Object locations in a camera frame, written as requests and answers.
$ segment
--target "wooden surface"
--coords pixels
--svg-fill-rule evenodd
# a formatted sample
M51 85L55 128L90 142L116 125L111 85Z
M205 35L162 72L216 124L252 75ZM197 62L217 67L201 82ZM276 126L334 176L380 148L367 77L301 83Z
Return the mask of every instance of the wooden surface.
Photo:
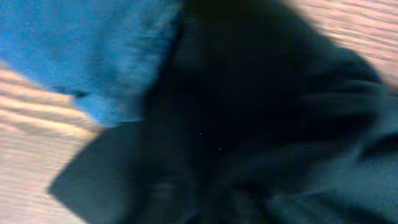
M322 32L398 84L398 2L289 0ZM69 98L0 70L0 224L82 223L45 192L95 126Z

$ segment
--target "black cloth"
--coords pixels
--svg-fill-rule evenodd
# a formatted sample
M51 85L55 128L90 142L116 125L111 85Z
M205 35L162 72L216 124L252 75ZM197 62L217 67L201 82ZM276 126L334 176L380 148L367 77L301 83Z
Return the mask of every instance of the black cloth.
M197 5L146 120L50 193L88 223L397 223L397 98L289 8L237 2Z

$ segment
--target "black fabric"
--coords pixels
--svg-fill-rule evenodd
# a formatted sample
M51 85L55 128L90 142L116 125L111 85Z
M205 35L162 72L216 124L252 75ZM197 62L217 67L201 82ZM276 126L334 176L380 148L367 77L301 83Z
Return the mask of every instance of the black fabric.
M50 193L88 223L398 223L398 102L374 69L277 1L247 23L204 6L146 120L105 131Z

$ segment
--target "wood grain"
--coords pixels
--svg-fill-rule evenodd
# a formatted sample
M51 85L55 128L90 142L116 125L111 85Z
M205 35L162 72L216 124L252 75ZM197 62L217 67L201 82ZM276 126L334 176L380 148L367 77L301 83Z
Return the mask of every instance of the wood grain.
M358 51L398 86L398 3L288 0L320 32ZM67 96L41 89L0 64L0 224L83 223L45 189L101 128Z

